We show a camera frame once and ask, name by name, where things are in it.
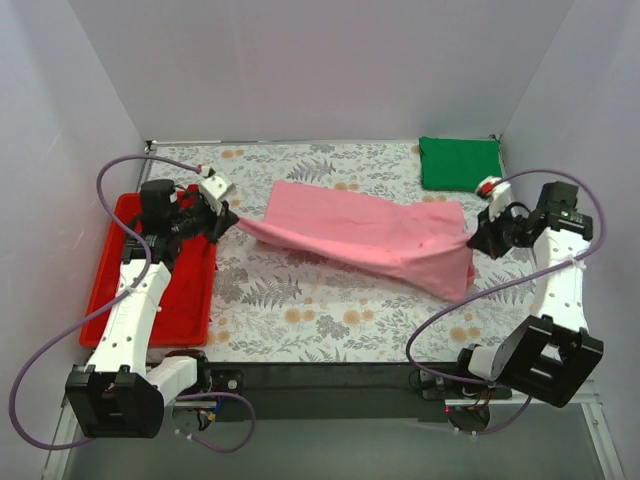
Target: tabletop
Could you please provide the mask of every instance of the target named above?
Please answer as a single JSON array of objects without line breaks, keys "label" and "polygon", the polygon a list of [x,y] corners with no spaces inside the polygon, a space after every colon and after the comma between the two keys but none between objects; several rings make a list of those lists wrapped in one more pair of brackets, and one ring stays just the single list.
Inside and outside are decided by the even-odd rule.
[{"label": "tabletop", "polygon": [[[236,184],[231,209],[258,220],[276,180],[399,204],[458,201],[470,231],[486,206],[471,193],[424,190],[415,143],[160,146],[157,155],[223,171]],[[158,162],[147,172],[148,179],[172,178],[182,185],[198,179]],[[533,271],[528,250],[512,250],[495,261],[475,252],[474,264],[477,275],[468,294]],[[219,242],[217,265],[207,344],[198,347],[214,362],[402,362],[411,333],[449,305],[400,280],[270,247],[235,228]],[[498,344],[524,320],[532,299],[533,285],[526,283],[460,308],[419,337],[414,355],[455,361],[469,343]],[[153,350],[150,357],[165,351]]]}]

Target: green cloth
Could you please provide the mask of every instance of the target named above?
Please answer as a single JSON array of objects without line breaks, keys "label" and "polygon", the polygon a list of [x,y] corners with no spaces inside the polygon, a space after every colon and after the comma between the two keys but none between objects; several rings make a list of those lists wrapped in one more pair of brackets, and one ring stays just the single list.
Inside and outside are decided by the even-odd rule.
[{"label": "green cloth", "polygon": [[422,186],[428,190],[475,192],[489,176],[501,177],[497,140],[420,138]]}]

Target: pink cloth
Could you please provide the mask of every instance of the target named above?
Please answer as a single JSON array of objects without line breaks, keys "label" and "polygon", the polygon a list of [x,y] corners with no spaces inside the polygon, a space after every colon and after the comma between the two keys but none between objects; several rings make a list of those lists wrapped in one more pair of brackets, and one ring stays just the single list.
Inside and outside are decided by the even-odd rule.
[{"label": "pink cloth", "polygon": [[237,226],[271,245],[401,278],[451,301],[464,297],[475,273],[458,202],[397,205],[369,195],[277,181],[264,221],[241,218]]}]

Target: white wall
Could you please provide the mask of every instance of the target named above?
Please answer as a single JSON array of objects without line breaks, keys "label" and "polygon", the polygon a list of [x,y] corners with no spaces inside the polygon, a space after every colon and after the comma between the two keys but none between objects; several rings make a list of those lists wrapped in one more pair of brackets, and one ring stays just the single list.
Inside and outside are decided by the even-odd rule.
[{"label": "white wall", "polygon": [[[0,0],[0,477],[40,478],[46,453],[9,424],[17,370],[86,308],[107,219],[95,175],[142,142],[65,0]],[[139,165],[108,179],[134,187]],[[19,394],[28,430],[50,441],[77,336],[36,364]]]},{"label": "white wall", "polygon": [[[575,2],[503,137],[508,171],[573,172],[606,209],[609,235],[588,261],[584,303],[592,334],[605,342],[596,380],[627,478],[640,476],[638,25],[633,0]],[[533,201],[542,180],[520,182],[519,192]]]},{"label": "white wall", "polygon": [[572,0],[70,0],[155,140],[502,132]]}]

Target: red basket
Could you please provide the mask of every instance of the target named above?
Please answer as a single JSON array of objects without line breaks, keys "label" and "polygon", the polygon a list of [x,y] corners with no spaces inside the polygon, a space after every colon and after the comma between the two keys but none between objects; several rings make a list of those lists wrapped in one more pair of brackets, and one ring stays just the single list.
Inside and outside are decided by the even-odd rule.
[{"label": "red basket", "polygon": [[[118,199],[115,212],[118,218],[128,224],[134,215],[140,213],[141,208],[139,195],[126,193]],[[87,314],[115,296],[124,239],[124,231],[112,222]],[[216,247],[206,239],[198,237],[183,242],[171,282],[160,301],[162,310],[156,315],[151,330],[150,347],[185,347],[206,343],[215,261]],[[109,312],[105,312],[82,327],[80,345],[95,348],[108,319]]]}]

